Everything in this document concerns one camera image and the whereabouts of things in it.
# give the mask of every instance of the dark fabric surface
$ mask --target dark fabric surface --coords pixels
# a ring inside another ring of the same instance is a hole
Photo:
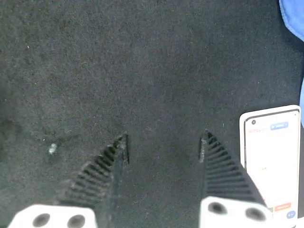
[[[275,0],[2,0],[0,225],[127,131],[117,227],[197,227],[200,134],[238,153],[242,113],[298,103],[303,53]]]

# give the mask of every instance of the blue cloth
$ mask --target blue cloth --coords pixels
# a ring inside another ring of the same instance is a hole
[[[302,41],[304,41],[304,0],[279,0],[285,26]],[[301,116],[304,127],[304,83],[300,93]]]

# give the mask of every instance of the smartphone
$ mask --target smartphone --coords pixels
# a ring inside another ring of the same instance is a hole
[[[241,163],[274,220],[293,228],[298,217],[301,109],[297,105],[240,117]]]

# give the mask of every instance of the small white debris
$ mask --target small white debris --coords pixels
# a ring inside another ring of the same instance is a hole
[[[48,149],[48,153],[49,154],[54,154],[54,153],[56,153],[56,149],[57,149],[57,144],[52,143],[50,148]]]

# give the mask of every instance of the phone screen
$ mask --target phone screen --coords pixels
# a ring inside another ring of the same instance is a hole
[[[299,189],[299,110],[245,121],[245,169],[274,219],[295,224]]]

